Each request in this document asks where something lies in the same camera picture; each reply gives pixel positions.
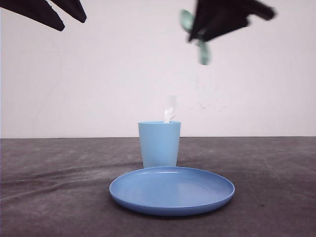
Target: light blue plastic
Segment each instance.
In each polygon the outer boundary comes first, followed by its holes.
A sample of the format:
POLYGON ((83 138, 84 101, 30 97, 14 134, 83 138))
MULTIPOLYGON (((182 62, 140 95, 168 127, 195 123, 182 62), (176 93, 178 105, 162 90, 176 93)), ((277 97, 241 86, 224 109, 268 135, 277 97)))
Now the light blue plastic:
POLYGON ((153 167, 120 176, 109 190, 118 204, 130 210, 187 216, 225 205, 233 197, 235 187, 228 179, 205 170, 153 167))
POLYGON ((143 167, 176 166, 181 122, 139 122, 143 167))

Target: cup rim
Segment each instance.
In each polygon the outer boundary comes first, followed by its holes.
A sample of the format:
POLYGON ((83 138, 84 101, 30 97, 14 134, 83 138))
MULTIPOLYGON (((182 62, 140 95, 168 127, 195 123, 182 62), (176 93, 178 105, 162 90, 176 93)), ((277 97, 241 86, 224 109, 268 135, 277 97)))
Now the cup rim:
POLYGON ((164 123, 163 121, 141 121, 141 122, 138 122, 138 124, 162 124, 162 125, 168 125, 168 124, 179 124, 181 122, 179 121, 170 121, 170 123, 164 123))

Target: plate rim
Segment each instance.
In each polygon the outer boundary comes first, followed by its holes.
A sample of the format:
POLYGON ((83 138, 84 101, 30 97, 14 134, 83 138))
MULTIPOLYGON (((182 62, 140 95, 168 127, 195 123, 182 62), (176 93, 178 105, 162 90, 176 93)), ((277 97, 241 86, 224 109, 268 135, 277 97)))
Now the plate rim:
POLYGON ((225 200, 230 200, 230 199, 233 197, 234 193, 235 193, 235 186, 234 186, 234 184, 233 184, 229 179, 225 178, 224 176, 221 176, 221 175, 219 175, 219 174, 216 174, 216 173, 213 173, 213 172, 210 172, 210 171, 207 171, 207 170, 197 169, 197 168, 190 168, 190 167, 184 167, 184 166, 158 166, 158 167, 150 167, 150 168, 136 169, 136 170, 130 171, 130 172, 128 172, 128 173, 125 173, 125 174, 123 174, 123 175, 117 177, 117 178, 114 179, 114 180, 112 181, 112 183, 110 184, 110 186, 109 186, 109 192, 110 192, 111 196, 112 196, 114 199, 118 199, 118 200, 121 201, 121 202, 125 202, 125 203, 132 204, 132 205, 135 205, 135 206, 148 207, 148 208, 165 208, 165 209, 175 209, 175 208, 180 209, 180 208, 183 208, 183 209, 184 209, 184 208, 198 208, 198 207, 204 207, 204 206, 209 206, 209 205, 216 205, 217 203, 223 202, 223 201, 225 201, 225 200), (226 198, 224 198, 224 199, 222 199, 222 200, 220 200, 220 201, 211 202, 211 203, 203 204, 203 205, 196 205, 196 206, 150 206, 150 205, 140 205, 140 204, 136 204, 136 203, 134 203, 134 202, 129 202, 129 201, 122 200, 122 199, 116 197, 115 195, 113 195, 113 193, 112 193, 112 191, 111 191, 111 187, 112 187, 113 183, 114 183, 117 179, 119 179, 119 178, 121 178, 121 177, 123 177, 123 176, 125 176, 125 175, 127 175, 127 174, 130 174, 130 173, 134 173, 134 172, 137 172, 137 171, 139 172, 140 170, 149 170, 149 169, 157 169, 157 168, 191 169, 191 170, 197 170, 197 171, 199 171, 199 172, 202 171, 202 172, 211 173, 211 174, 214 174, 214 175, 216 175, 216 176, 219 176, 219 177, 225 179, 226 181, 228 181, 228 182, 231 184, 231 186, 233 187, 233 191, 232 191, 226 198))

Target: fork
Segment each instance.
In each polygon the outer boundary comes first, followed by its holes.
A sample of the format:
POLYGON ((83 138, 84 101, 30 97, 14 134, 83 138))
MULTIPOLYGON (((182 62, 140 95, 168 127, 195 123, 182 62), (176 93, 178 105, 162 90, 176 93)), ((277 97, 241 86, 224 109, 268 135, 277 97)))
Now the fork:
POLYGON ((163 122, 169 123, 172 118, 176 116, 176 108, 177 108, 177 96, 172 95, 168 96, 168 105, 164 110, 163 122))

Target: gray fabric surface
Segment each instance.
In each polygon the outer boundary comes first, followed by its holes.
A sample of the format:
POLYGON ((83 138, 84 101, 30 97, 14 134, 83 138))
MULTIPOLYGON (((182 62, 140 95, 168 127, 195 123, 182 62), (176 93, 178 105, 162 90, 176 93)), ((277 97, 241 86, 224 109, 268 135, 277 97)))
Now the gray fabric surface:
POLYGON ((138 138, 1 140, 2 237, 315 237, 316 138, 181 138, 178 166, 230 179, 224 207, 156 217, 108 188, 142 168, 138 138))

